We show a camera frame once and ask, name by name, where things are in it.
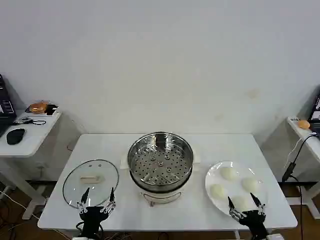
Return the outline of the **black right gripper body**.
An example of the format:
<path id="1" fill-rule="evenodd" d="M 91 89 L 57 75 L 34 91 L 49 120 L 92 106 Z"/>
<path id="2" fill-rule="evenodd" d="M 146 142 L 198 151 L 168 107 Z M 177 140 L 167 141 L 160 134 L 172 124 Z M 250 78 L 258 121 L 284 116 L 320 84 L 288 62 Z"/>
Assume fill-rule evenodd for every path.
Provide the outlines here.
<path id="1" fill-rule="evenodd" d="M 269 233 L 264 226 L 266 214 L 259 210 L 243 211 L 239 223 L 247 226 L 253 238 L 266 238 Z"/>

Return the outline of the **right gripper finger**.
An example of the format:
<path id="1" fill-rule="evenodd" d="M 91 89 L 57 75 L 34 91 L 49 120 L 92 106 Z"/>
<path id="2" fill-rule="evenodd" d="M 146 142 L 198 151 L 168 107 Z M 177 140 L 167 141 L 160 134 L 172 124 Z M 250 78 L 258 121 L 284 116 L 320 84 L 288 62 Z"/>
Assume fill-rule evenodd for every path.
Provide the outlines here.
<path id="1" fill-rule="evenodd" d="M 257 209 L 258 209 L 258 214 L 259 215 L 266 215 L 265 214 L 265 204 L 262 204 L 261 201 L 259 200 L 259 198 L 257 196 L 255 196 L 252 192 L 250 193 L 251 198 L 253 200 L 253 202 L 255 203 Z"/>
<path id="2" fill-rule="evenodd" d="M 244 216 L 241 212 L 236 210 L 231 198 L 228 196 L 228 206 L 229 206 L 229 215 L 236 221 L 239 221 L 240 219 L 243 219 Z"/>

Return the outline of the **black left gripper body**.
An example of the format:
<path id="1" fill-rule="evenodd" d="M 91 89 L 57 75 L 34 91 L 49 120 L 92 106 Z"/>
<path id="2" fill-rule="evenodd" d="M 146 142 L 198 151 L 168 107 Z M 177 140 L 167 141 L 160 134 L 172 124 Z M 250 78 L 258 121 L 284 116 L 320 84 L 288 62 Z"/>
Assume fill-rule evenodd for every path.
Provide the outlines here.
<path id="1" fill-rule="evenodd" d="M 103 228 L 101 222 L 105 221 L 109 217 L 109 213 L 102 213 L 103 206 L 88 206 L 87 212 L 79 213 L 79 217 L 82 220 L 79 225 L 83 224 L 82 230 L 80 230 L 80 237 L 102 237 Z"/>

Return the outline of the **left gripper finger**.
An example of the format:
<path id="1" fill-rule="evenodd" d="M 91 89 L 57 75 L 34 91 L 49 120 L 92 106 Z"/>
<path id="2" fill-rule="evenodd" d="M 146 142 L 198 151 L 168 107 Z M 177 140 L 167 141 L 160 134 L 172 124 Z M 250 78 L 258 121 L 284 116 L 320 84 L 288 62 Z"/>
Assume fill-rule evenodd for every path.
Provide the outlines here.
<path id="1" fill-rule="evenodd" d="M 87 212 L 86 207 L 87 207 L 87 200 L 88 200 L 88 196 L 89 196 L 89 191 L 90 191 L 90 188 L 88 187 L 86 189 L 86 191 L 84 192 L 84 194 L 81 196 L 80 201 L 78 201 L 76 203 L 80 214 Z"/>
<path id="2" fill-rule="evenodd" d="M 115 208 L 116 208 L 115 193 L 114 193 L 114 188 L 112 187 L 110 191 L 109 201 L 106 204 L 106 206 L 102 208 L 100 212 L 104 214 L 111 214 Z"/>

